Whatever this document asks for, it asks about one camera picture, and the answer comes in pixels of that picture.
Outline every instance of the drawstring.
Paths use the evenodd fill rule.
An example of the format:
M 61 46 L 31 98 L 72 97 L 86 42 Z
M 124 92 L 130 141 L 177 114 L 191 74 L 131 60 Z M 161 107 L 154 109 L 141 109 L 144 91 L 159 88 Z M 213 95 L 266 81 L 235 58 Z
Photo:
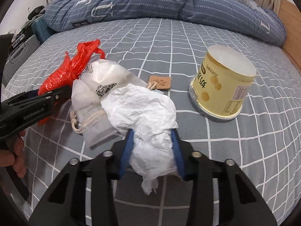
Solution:
M 148 83 L 147 85 L 147 89 L 150 89 L 150 90 L 153 90 L 156 88 L 156 82 L 150 82 Z M 71 110 L 70 111 L 70 120 L 71 120 L 71 126 L 72 126 L 72 129 L 74 130 L 74 132 L 80 134 L 82 133 L 82 128 L 76 128 L 75 125 L 78 123 L 77 119 L 76 119 L 76 114 L 74 112 L 74 110 Z

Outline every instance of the blue gripper pad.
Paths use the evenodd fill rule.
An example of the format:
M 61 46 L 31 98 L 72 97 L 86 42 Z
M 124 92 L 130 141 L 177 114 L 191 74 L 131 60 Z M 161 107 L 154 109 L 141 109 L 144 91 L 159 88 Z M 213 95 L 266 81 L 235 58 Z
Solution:
M 175 157 L 178 173 L 181 176 L 181 178 L 184 179 L 185 177 L 184 159 L 182 157 L 182 153 L 179 147 L 178 135 L 176 134 L 174 129 L 171 130 L 171 140 L 173 143 L 173 155 Z
M 120 178 L 123 177 L 123 175 L 126 172 L 126 168 L 128 167 L 128 163 L 130 161 L 130 157 L 134 148 L 134 130 L 129 129 L 128 133 L 126 135 L 126 145 L 124 147 L 121 159 L 120 159 L 120 171 L 119 176 Z

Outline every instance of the human hand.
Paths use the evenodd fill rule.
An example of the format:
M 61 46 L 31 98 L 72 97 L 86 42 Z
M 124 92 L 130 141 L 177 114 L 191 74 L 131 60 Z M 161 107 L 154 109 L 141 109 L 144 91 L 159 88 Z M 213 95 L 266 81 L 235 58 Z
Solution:
M 24 154 L 24 141 L 21 137 L 25 136 L 25 131 L 18 133 L 14 144 L 12 145 L 12 152 L 9 150 L 0 150 L 0 167 L 12 166 L 14 171 L 17 173 L 17 176 L 22 178 L 25 176 L 26 167 L 25 154 Z

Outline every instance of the gray suitcase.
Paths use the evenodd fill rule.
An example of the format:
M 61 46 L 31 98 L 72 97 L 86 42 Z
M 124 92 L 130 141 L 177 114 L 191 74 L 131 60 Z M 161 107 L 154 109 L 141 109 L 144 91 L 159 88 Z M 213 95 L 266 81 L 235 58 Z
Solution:
M 28 38 L 22 43 L 13 54 L 11 54 L 4 66 L 2 83 L 6 87 L 8 82 L 14 76 L 16 71 L 22 64 L 36 51 L 40 46 L 40 42 L 36 35 Z

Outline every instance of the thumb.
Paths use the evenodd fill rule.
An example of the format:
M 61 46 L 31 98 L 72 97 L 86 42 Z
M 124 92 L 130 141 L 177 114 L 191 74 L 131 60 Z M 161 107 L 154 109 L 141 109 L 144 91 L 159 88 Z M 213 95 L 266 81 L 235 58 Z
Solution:
M 15 162 L 14 155 L 8 150 L 0 150 L 0 167 L 11 166 Z

